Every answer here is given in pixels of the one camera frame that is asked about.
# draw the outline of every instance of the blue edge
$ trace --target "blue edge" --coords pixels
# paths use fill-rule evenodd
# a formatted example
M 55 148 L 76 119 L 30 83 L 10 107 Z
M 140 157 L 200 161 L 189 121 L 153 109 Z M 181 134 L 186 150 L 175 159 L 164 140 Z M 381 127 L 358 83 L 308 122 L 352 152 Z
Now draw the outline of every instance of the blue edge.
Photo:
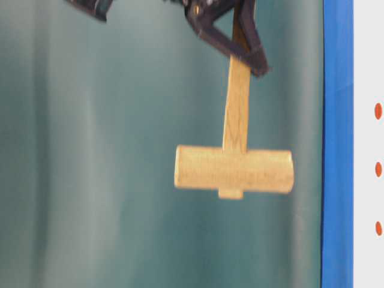
M 353 0 L 324 0 L 322 287 L 353 287 Z

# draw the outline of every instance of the wooden mallet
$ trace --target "wooden mallet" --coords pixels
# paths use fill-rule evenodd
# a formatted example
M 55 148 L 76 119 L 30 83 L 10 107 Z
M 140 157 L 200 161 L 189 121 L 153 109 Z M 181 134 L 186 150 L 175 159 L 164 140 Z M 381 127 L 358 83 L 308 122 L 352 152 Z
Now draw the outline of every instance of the wooden mallet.
M 235 7 L 233 39 L 247 46 Z M 290 151 L 247 150 L 251 70 L 230 57 L 223 147 L 179 145 L 175 186 L 218 189 L 219 198 L 242 199 L 243 191 L 289 193 L 294 172 Z

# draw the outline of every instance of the wood grain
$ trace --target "wood grain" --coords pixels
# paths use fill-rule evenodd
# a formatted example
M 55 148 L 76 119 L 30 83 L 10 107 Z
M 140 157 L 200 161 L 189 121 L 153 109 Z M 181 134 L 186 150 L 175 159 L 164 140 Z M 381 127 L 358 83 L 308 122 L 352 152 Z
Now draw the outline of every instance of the wood grain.
M 215 147 L 178 146 L 175 167 L 175 185 L 182 188 L 288 193 L 293 186 L 290 151 L 233 154 Z
M 233 39 L 247 42 L 235 7 Z M 238 200 L 243 191 L 289 193 L 294 169 L 290 151 L 247 150 L 251 70 L 230 57 L 223 147 L 178 146 L 175 186 L 218 189 L 222 199 Z

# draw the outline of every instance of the red dot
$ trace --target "red dot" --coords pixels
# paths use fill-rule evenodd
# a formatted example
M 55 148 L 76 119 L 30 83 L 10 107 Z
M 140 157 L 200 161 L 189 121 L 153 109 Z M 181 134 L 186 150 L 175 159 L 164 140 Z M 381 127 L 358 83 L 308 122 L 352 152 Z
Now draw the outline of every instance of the red dot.
M 374 115 L 376 116 L 376 119 L 379 120 L 383 115 L 383 108 L 380 103 L 377 103 L 374 107 Z
M 376 233 L 381 236 L 383 234 L 383 228 L 380 222 L 376 222 Z
M 374 169 L 376 171 L 376 176 L 380 177 L 382 175 L 382 172 L 383 172 L 382 165 L 379 162 L 377 162 Z

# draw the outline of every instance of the green backdrop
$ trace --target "green backdrop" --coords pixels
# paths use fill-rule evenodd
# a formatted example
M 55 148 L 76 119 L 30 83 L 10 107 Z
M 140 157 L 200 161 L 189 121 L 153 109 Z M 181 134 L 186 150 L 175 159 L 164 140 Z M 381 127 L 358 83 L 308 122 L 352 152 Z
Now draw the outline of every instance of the green backdrop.
M 178 144 L 221 145 L 228 68 L 180 7 L 0 2 L 1 287 L 320 287 L 322 3 L 256 17 L 248 145 L 291 149 L 295 188 L 231 202 L 173 187 Z

